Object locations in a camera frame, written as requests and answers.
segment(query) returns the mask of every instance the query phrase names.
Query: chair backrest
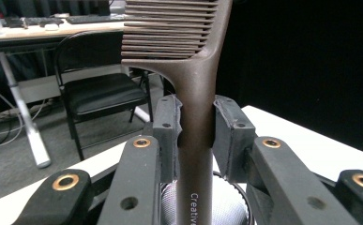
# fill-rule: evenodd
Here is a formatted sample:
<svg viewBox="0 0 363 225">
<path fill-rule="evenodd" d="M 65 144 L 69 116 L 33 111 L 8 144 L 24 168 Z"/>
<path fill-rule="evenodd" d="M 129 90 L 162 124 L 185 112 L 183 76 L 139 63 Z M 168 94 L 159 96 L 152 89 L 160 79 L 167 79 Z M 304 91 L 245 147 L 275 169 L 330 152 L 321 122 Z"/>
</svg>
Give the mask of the chair backrest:
<svg viewBox="0 0 363 225">
<path fill-rule="evenodd" d="M 122 36 L 122 31 L 86 31 L 62 40 L 54 54 L 58 83 L 63 85 L 65 72 L 120 64 Z"/>
</svg>

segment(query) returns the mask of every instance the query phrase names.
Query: black chair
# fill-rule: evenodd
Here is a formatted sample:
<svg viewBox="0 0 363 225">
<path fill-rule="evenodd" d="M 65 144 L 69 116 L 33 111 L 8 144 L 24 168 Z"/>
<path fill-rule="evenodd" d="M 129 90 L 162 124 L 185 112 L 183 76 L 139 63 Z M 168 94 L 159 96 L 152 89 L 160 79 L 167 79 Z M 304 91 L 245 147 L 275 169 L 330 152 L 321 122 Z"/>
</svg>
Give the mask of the black chair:
<svg viewBox="0 0 363 225">
<path fill-rule="evenodd" d="M 82 147 L 76 129 L 77 123 L 127 110 L 131 110 L 131 122 L 135 107 L 145 103 L 148 103 L 150 120 L 153 121 L 147 73 L 142 73 L 140 85 L 124 73 L 101 76 L 92 74 L 93 77 L 80 80 L 72 78 L 68 82 L 64 77 L 69 72 L 86 72 L 87 68 L 120 64 L 122 36 L 121 31 L 81 32 L 65 38 L 55 50 L 55 74 L 67 112 L 70 135 L 76 142 L 81 160 L 84 160 L 84 148 L 119 136 Z M 143 83 L 146 92 L 141 88 Z"/>
</svg>

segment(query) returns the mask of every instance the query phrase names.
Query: table leg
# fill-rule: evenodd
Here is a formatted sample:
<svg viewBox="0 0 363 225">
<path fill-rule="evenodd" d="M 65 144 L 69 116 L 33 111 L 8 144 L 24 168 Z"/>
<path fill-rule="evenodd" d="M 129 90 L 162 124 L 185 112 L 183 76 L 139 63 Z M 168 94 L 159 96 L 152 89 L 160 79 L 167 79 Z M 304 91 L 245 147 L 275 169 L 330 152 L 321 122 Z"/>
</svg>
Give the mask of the table leg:
<svg viewBox="0 0 363 225">
<path fill-rule="evenodd" d="M 33 123 L 31 115 L 26 103 L 23 100 L 20 87 L 14 78 L 9 62 L 6 55 L 0 52 L 0 64 L 5 71 L 6 78 L 8 80 L 8 86 L 11 90 L 12 96 L 14 96 L 17 107 L 21 112 L 21 117 L 25 123 L 26 134 L 31 145 L 32 153 L 35 158 L 35 162 L 39 168 L 47 167 L 51 164 L 49 155 L 47 154 L 46 147 L 41 139 L 37 126 Z"/>
</svg>

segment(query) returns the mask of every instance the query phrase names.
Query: brass bushing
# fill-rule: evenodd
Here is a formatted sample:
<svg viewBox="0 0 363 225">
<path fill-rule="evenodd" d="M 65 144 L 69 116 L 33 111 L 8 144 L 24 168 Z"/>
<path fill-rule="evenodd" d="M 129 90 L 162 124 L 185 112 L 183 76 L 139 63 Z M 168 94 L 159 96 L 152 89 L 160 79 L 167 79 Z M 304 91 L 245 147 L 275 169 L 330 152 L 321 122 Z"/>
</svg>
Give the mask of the brass bushing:
<svg viewBox="0 0 363 225">
<path fill-rule="evenodd" d="M 133 143 L 134 147 L 147 147 L 149 144 L 151 144 L 151 141 L 147 139 L 137 139 Z"/>
<path fill-rule="evenodd" d="M 61 185 L 61 181 L 65 179 L 71 179 L 72 181 L 68 184 Z M 54 190 L 68 190 L 73 187 L 75 187 L 79 183 L 79 176 L 76 174 L 65 174 L 59 176 L 54 182 L 53 182 L 53 189 Z"/>
<path fill-rule="evenodd" d="M 273 139 L 264 139 L 263 145 L 270 147 L 270 148 L 279 148 L 280 142 L 278 142 L 277 140 L 273 140 Z"/>
</svg>

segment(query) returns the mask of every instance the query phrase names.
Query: comb teeth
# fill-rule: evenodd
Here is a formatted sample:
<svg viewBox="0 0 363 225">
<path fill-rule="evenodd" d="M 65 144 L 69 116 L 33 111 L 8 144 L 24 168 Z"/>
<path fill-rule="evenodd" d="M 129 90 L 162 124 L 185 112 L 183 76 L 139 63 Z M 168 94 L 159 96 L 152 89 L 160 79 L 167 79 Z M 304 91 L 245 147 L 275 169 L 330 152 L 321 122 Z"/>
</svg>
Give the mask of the comb teeth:
<svg viewBox="0 0 363 225">
<path fill-rule="evenodd" d="M 127 0 L 122 55 L 186 59 L 202 50 L 218 0 Z"/>
</svg>

